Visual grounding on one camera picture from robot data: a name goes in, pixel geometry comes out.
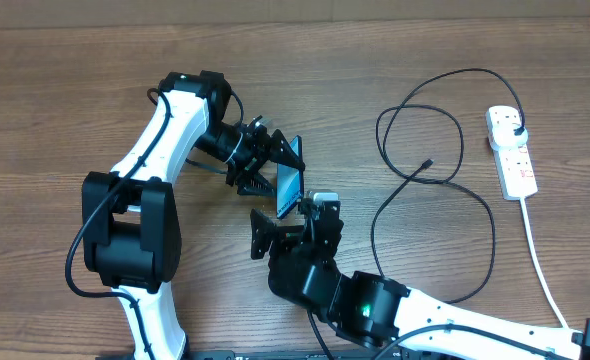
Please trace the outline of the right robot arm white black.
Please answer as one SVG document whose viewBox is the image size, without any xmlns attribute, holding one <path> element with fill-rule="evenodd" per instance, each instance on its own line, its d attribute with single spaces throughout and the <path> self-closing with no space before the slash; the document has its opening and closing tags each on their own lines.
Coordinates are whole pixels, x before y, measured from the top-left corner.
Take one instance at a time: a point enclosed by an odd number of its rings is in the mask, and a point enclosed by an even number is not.
<svg viewBox="0 0 590 360">
<path fill-rule="evenodd" d="M 338 269 L 343 222 L 337 200 L 305 199 L 302 225 L 279 226 L 252 210 L 251 257 L 269 260 L 268 285 L 337 336 L 371 349 L 395 347 L 460 359 L 590 359 L 590 319 L 583 330 L 511 322 L 458 308 L 379 274 Z"/>
</svg>

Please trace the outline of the blue smartphone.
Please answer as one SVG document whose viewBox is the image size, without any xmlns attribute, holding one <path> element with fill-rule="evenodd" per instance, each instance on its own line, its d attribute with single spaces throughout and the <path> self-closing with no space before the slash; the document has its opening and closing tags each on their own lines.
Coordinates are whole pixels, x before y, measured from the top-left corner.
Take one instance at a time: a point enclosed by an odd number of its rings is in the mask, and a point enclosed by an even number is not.
<svg viewBox="0 0 590 360">
<path fill-rule="evenodd" d="M 276 216 L 284 219 L 304 195 L 302 170 L 286 165 L 277 165 Z"/>
</svg>

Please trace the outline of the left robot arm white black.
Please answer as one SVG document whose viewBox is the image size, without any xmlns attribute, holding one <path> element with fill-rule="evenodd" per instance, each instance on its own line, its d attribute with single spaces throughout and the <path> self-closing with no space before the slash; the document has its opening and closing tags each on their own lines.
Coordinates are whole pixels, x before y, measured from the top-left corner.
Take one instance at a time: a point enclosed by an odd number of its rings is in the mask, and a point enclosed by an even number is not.
<svg viewBox="0 0 590 360">
<path fill-rule="evenodd" d="M 303 196 L 303 143 L 269 132 L 260 117 L 226 123 L 238 96 L 218 72 L 171 72 L 147 96 L 156 110 L 136 144 L 83 181 L 82 225 L 64 276 L 80 297 L 120 302 L 135 344 L 129 358 L 187 359 L 171 281 L 182 252 L 174 185 L 190 152 L 225 164 L 225 182 L 239 195 L 276 199 L 284 218 Z"/>
</svg>

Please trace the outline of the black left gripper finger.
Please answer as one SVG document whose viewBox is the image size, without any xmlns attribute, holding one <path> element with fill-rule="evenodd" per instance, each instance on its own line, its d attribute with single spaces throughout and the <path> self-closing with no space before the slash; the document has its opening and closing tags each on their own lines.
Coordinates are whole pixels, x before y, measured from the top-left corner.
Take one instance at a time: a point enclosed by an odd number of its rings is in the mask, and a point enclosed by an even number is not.
<svg viewBox="0 0 590 360">
<path fill-rule="evenodd" d="M 236 185 L 237 194 L 241 196 L 276 196 L 276 188 L 260 173 L 242 173 L 236 179 Z"/>
<path fill-rule="evenodd" d="M 277 129 L 270 138 L 269 160 L 300 171 L 305 170 L 305 163 L 295 153 L 283 133 Z"/>
</svg>

